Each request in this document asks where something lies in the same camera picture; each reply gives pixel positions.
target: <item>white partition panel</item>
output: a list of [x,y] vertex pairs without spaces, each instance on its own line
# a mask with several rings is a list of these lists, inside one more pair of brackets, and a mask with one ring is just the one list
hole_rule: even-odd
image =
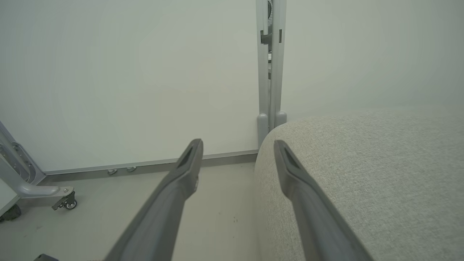
[[258,148],[255,1],[0,4],[0,121],[44,172]]
[[286,2],[277,111],[289,120],[462,102],[464,1]]
[[0,216],[9,210],[18,199],[18,194],[0,179]]

